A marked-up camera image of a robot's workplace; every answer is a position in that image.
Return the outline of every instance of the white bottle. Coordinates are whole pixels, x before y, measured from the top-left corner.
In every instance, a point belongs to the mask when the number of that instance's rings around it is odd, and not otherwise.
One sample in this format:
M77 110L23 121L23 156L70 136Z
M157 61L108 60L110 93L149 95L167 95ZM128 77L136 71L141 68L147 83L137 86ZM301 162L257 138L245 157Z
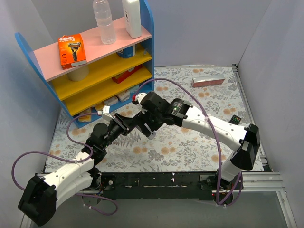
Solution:
M140 37L142 26L139 0L123 0L123 10L127 32L133 39Z
M112 44L116 41L110 5L107 0L94 0L93 10L100 30L101 41Z

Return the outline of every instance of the yellow shelf board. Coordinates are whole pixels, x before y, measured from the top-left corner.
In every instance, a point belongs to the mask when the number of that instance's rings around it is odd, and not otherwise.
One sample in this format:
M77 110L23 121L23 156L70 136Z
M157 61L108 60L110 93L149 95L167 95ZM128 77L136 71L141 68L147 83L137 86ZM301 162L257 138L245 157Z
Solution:
M143 67L119 84L117 84L110 78L102 83L91 87L90 89L87 89L66 99L65 104L70 114L76 115L84 111L85 109L93 107L96 104L128 88L131 88L151 77L151 73L145 67Z
M90 73L81 81L73 82L67 75L63 75L54 79L52 83L59 99L63 101L151 59L151 55L145 52L142 46L137 45L136 54L133 57L121 58L114 53L89 64Z

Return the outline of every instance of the blue shelf side panel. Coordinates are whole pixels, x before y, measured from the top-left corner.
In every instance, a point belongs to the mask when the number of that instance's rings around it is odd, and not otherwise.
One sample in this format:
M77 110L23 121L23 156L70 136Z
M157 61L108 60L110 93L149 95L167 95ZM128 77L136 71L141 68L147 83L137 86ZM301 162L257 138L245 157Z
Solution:
M148 92L151 92L151 91L152 91L152 86L151 86L151 84L147 84L147 85L145 85L145 86L139 91L139 93L148 93ZM131 103L131 102L132 102L133 94L130 95L130 98L129 98L128 100L126 100L126 101L124 101L124 102L118 101L116 104L110 106L110 112L114 112L115 110L117 110L117 109L119 109L119 108L121 108L121 107L123 107L123 106L125 106L125 105L127 105L127 104L129 104L129 103ZM101 118L100 115L96 115L96 114L95 114L95 115L92 115L92 121L91 121L91 122L93 122L93 121L95 121L95 120L97 120L97 119L99 119L99 118ZM86 126L87 124L90 124L91 122L79 122L78 120L75 121L76 125L77 125L79 128L81 128L81 127L83 127L83 126Z
M15 33L15 38L17 43L19 44L20 49L22 50L23 54L27 58L28 62L30 63L36 74L39 76L41 81L46 85L46 87L52 93L52 95L56 98L56 100L60 103L61 107L65 110L65 112L70 116L70 118L72 118L65 104L62 103L62 101L57 96L57 93L55 92L53 85L51 83L48 83L44 79L41 68L38 64L33 49L29 46L28 42L24 39L24 37L20 33L18 32Z
M141 24L142 26L151 33L152 37L141 42L141 45L148 51L148 53L152 56L152 60L144 63L144 66L150 71L152 74L152 78L154 78L154 20L150 5L147 0L140 0L140 11L141 11ZM154 90L154 82L150 82L152 86L152 90Z

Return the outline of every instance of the pink shelf top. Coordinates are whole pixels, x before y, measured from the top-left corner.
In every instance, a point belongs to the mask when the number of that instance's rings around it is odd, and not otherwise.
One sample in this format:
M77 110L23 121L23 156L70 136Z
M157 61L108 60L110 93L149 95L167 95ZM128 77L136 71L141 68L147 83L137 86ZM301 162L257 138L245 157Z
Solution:
M110 45L105 45L101 42L98 27L81 33L88 64L152 37L142 26L142 36L136 39L131 38L125 29L124 18L119 18L114 21L114 29L116 31L116 41ZM83 66L63 70L60 64L57 42L40 48L34 51L34 53L46 81L51 81Z

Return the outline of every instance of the black remote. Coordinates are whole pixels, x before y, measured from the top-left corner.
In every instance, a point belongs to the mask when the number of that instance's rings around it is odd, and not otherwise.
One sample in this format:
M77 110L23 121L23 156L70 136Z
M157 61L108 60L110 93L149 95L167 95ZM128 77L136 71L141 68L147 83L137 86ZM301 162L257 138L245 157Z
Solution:
M234 125L238 125L239 122L241 122L241 117L238 117L237 115L233 115L233 117L231 118L231 120L229 121L229 123L234 124Z

